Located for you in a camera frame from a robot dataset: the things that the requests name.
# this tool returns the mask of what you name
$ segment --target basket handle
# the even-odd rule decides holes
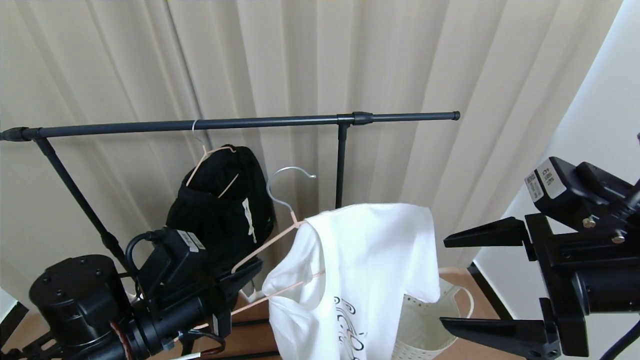
[[[474,307],[475,307],[475,302],[474,302],[474,297],[473,295],[471,295],[471,291],[469,291],[467,288],[463,287],[463,286],[458,286],[458,285],[454,285],[452,288],[453,291],[453,295],[455,296],[455,294],[458,293],[458,291],[460,290],[464,290],[465,293],[467,293],[467,296],[469,297],[469,313],[465,316],[465,318],[470,318],[471,314],[474,313]]]

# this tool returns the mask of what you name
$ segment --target black garment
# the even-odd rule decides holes
[[[182,180],[166,219],[168,227],[196,234],[216,273],[230,270],[260,247],[271,234],[275,219],[258,160],[247,147],[225,146],[236,152],[223,149],[211,154],[187,187],[192,169]]]

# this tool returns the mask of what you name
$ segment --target metal hanger hook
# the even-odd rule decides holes
[[[284,167],[284,168],[281,168],[280,170],[278,170],[278,171],[274,172],[274,173],[273,173],[273,175],[269,176],[269,180],[267,180],[267,194],[269,194],[269,197],[271,198],[271,200],[273,200],[273,201],[275,201],[275,202],[277,202],[277,203],[279,203],[279,204],[282,204],[282,205],[286,206],[287,208],[289,208],[289,211],[292,213],[292,212],[293,212],[293,209],[291,208],[291,205],[289,205],[287,202],[284,202],[284,201],[282,201],[282,200],[278,200],[278,199],[276,199],[276,198],[273,196],[273,194],[271,193],[271,181],[273,180],[273,178],[274,178],[276,175],[278,175],[279,173],[281,173],[281,172],[283,172],[283,171],[285,171],[285,170],[289,170],[289,169],[294,169],[294,170],[301,171],[301,172],[303,172],[307,177],[312,178],[312,179],[315,179],[315,178],[316,178],[316,176],[315,176],[315,175],[312,175],[312,174],[309,174],[305,169],[303,169],[303,168],[301,168],[301,167]]]
[[[193,124],[191,125],[191,133],[193,134],[193,137],[196,138],[196,140],[198,140],[202,144],[202,147],[206,150],[207,147],[204,145],[204,141],[202,141],[202,139],[199,138],[198,135],[196,135],[195,128],[196,128],[196,123],[198,122],[198,120],[199,119],[196,119],[196,120],[193,121]]]

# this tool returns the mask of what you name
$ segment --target wooden floor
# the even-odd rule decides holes
[[[491,304],[486,299],[476,282],[473,280],[468,271],[463,269],[448,268],[442,273],[442,277],[455,285],[464,286],[471,291],[475,299],[475,309],[473,318],[498,318]],[[468,311],[469,302],[467,297],[462,293],[456,296],[460,313]],[[259,320],[268,318],[269,311],[267,302],[239,313],[233,318],[234,322],[243,322],[248,320]],[[27,314],[25,319],[20,323],[18,329],[12,334],[3,351],[7,351],[13,347],[23,347],[37,337],[47,332],[48,328],[40,316],[36,313]],[[217,346],[217,343],[208,339],[200,339],[194,346],[194,351],[201,351]],[[180,356],[181,346],[178,344],[174,349],[168,352],[160,353],[152,360],[168,360]],[[277,350],[273,333],[268,323],[235,327],[233,333],[227,338],[227,349],[220,356],[236,356],[242,354],[252,354],[257,352],[269,352]],[[262,357],[262,360],[276,360],[279,356]],[[522,359],[511,354],[500,352],[498,350],[484,347],[475,343],[471,343],[464,339],[458,339],[454,345],[445,350],[437,357],[438,360],[471,360],[471,359],[492,359],[492,360],[514,360]]]

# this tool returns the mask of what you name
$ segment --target black baseboard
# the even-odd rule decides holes
[[[498,314],[498,317],[501,320],[513,320],[513,316],[511,316],[491,285],[489,285],[487,280],[484,278],[484,275],[480,272],[480,270],[476,266],[476,263],[471,263],[467,270],[469,271],[469,273],[471,273],[471,276],[474,278],[474,280],[478,284],[478,287],[480,287],[480,290],[482,290],[486,298],[489,300],[491,306],[493,306],[493,309]]]
[[[29,309],[18,302],[2,320],[2,323],[0,323],[0,348],[9,340],[9,336],[17,329],[28,311]]]

